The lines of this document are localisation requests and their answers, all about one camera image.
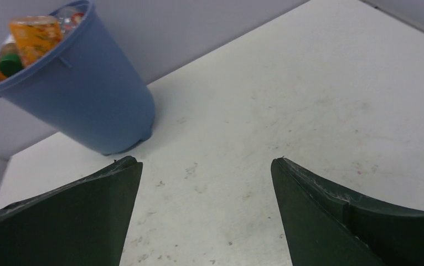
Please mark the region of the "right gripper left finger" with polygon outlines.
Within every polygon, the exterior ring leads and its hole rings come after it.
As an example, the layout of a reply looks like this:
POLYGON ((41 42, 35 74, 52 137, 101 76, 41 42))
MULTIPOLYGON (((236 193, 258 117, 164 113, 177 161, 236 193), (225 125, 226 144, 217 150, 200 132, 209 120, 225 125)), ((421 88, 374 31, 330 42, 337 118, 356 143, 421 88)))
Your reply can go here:
POLYGON ((143 165, 132 156, 0 209, 0 265, 119 265, 143 165))

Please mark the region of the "cloudy bottle green cap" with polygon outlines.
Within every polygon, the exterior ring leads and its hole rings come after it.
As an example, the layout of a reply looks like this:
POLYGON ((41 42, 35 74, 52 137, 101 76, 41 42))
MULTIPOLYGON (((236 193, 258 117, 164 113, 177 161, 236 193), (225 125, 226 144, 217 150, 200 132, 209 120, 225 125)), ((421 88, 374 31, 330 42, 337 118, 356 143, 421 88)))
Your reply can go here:
POLYGON ((18 47, 14 37, 9 34, 0 48, 0 71, 4 76, 10 77, 23 69, 18 47))

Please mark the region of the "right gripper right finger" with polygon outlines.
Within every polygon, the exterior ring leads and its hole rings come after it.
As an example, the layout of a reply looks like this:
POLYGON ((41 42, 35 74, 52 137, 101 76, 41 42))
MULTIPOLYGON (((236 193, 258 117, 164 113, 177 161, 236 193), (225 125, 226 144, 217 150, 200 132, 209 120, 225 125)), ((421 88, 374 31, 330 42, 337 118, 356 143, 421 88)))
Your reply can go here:
POLYGON ((293 265, 424 265, 424 211, 327 180, 287 158, 271 176, 293 265))

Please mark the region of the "orange pineapple-label juice bottle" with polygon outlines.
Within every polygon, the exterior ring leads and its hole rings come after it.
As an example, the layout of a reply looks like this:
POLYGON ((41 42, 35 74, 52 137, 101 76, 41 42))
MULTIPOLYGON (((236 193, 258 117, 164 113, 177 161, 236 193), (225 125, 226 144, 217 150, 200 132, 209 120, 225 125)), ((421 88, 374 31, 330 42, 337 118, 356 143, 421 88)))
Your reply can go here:
POLYGON ((58 20, 53 16, 13 18, 9 21, 9 31, 24 67, 46 55, 63 39, 58 20))

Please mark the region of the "clear bottle red round logo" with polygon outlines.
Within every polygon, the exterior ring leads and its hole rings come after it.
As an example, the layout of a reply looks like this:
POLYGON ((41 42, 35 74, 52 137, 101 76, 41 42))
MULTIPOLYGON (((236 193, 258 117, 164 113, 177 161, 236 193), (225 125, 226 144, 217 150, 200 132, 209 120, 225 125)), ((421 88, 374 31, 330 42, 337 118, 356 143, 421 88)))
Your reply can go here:
POLYGON ((84 12, 73 6, 60 8, 55 17, 58 19, 63 35, 70 33, 81 22, 84 12))

